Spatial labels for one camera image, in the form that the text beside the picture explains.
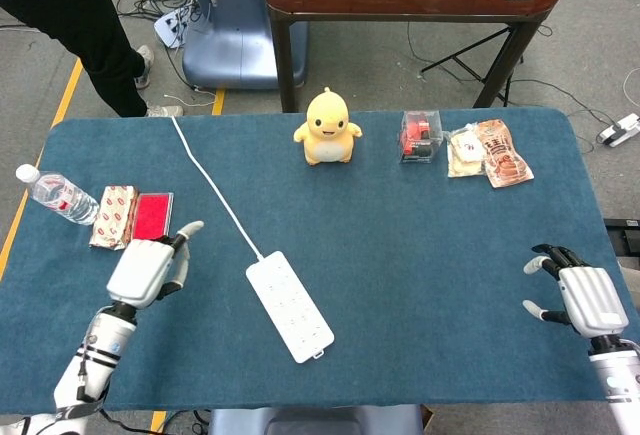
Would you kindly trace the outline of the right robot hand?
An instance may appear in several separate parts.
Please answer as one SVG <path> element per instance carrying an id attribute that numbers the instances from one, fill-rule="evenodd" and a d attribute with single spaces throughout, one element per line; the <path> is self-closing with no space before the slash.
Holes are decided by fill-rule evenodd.
<path id="1" fill-rule="evenodd" d="M 538 244 L 532 251 L 536 256 L 525 264 L 523 272 L 532 275 L 543 270 L 550 274 L 564 304 L 562 310 L 549 310 L 531 300 L 523 301 L 523 307 L 534 318 L 570 326 L 586 339 L 618 336 L 629 325 L 618 292 L 605 269 L 588 264 L 562 246 Z"/>

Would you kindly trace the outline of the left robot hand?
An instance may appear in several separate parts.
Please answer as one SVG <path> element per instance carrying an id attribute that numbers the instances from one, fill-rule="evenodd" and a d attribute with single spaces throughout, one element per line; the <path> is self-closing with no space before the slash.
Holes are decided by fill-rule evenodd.
<path id="1" fill-rule="evenodd" d="M 133 239 L 106 285 L 110 298 L 141 310 L 181 290 L 189 271 L 188 242 L 203 227 L 203 221 L 194 221 L 174 237 Z"/>

